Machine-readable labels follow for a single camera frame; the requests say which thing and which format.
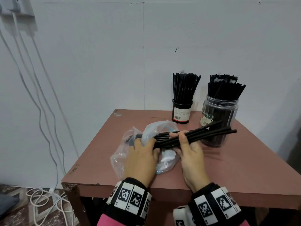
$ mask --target wooden table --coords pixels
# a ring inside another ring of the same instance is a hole
[[[152,122],[170,120],[171,115],[171,111],[156,110],[115,110],[111,114],[62,179],[62,186],[81,225],[95,224],[89,222],[89,215],[93,214],[90,197],[108,197],[118,182],[110,157],[118,148],[123,134],[132,126],[143,131]],[[179,130],[198,128],[200,117],[201,112],[191,112],[190,122],[179,124]],[[226,186],[241,206],[298,209],[301,204],[301,175],[237,120],[234,120],[232,128],[238,132],[229,135],[223,147],[202,146],[211,181]],[[151,202],[148,219],[155,218],[165,225],[173,225],[170,211],[187,204],[191,197],[182,176],[181,163],[178,162],[171,171],[157,175],[150,192],[155,201]],[[154,224],[147,220],[147,225]]]

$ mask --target plastic bag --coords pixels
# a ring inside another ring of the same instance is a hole
[[[147,125],[143,133],[135,127],[124,133],[119,147],[110,158],[117,177],[119,179],[123,178],[124,164],[129,153],[129,148],[134,145],[134,140],[138,134],[142,134],[141,143],[145,146],[147,141],[157,134],[173,131],[178,131],[176,123],[172,121],[158,121]],[[162,149],[160,154],[162,154],[162,159],[157,164],[156,174],[171,170],[180,158],[173,149]]]

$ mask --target electrical outlet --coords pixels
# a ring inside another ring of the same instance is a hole
[[[1,16],[12,16],[10,10],[6,8],[6,3],[8,0],[0,0],[1,4]],[[27,17],[34,17],[34,13],[30,4],[30,0],[17,0],[20,5],[20,12],[16,13],[17,16],[27,16]]]

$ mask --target wrist strap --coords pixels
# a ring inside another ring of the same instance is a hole
[[[108,198],[107,204],[145,219],[151,197],[150,193],[139,186],[118,182]]]
[[[194,219],[200,225],[204,225],[204,223],[206,225],[217,224],[219,221],[225,222],[225,220],[241,212],[241,209],[226,187],[194,198],[188,205],[194,215]]]

